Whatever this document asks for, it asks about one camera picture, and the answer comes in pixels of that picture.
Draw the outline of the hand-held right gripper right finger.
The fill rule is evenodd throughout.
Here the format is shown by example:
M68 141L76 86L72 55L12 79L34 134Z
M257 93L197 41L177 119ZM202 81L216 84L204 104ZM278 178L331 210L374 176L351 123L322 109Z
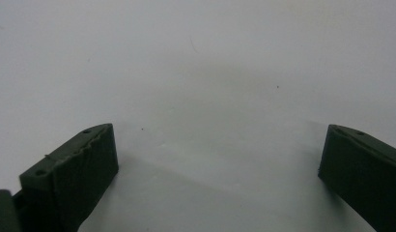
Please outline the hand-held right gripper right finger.
M318 176L377 232L396 232L396 148L330 125Z

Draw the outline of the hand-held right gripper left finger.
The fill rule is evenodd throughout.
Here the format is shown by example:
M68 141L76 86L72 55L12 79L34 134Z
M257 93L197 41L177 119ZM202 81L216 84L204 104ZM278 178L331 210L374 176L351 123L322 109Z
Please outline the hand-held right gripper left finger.
M77 232L118 173L111 124L81 131L19 176L25 232Z

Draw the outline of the white table sheet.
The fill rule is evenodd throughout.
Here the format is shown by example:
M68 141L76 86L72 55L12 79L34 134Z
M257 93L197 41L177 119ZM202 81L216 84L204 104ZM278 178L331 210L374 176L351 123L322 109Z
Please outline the white table sheet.
M396 148L396 0L0 0L0 189L103 123L80 232L375 232L318 169L331 124Z

